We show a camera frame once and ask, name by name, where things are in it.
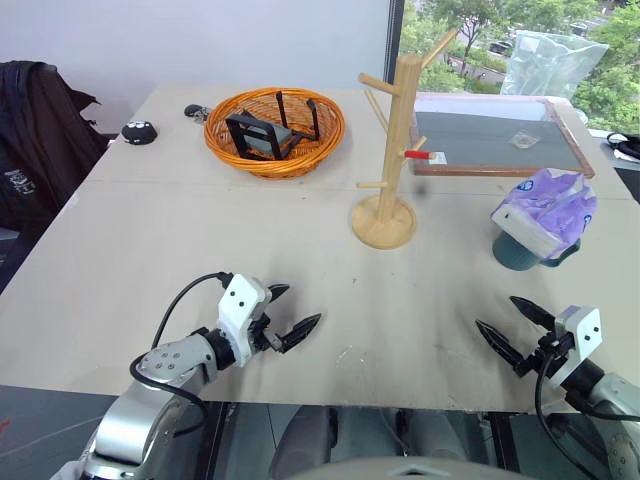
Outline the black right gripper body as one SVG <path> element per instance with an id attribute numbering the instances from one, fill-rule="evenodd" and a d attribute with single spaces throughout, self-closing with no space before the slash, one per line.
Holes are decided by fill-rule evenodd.
<path id="1" fill-rule="evenodd" d="M 550 378 L 567 360 L 570 350 L 575 348 L 574 335 L 570 332 L 561 336 L 548 333 L 539 341 L 534 351 L 513 367 L 518 377 L 531 371 Z"/>

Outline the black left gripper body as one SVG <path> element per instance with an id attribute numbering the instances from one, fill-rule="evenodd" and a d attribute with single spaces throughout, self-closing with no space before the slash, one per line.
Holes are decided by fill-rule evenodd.
<path id="1" fill-rule="evenodd" d="M 282 352 L 283 341 L 281 337 L 270 329 L 271 319 L 262 312 L 255 320 L 252 320 L 248 328 L 248 340 L 252 353 L 259 353 L 271 349 Z"/>

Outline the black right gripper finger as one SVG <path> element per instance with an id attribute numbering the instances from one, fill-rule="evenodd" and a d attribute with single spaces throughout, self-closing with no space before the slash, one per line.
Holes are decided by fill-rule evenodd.
<path id="1" fill-rule="evenodd" d="M 517 310 L 532 323 L 545 328 L 547 331 L 555 330 L 555 316 L 544 308 L 519 296 L 510 296 L 509 300 Z"/>
<path id="2" fill-rule="evenodd" d="M 524 361 L 524 357 L 498 329 L 481 320 L 476 320 L 475 324 L 489 346 L 513 369 L 516 369 Z"/>

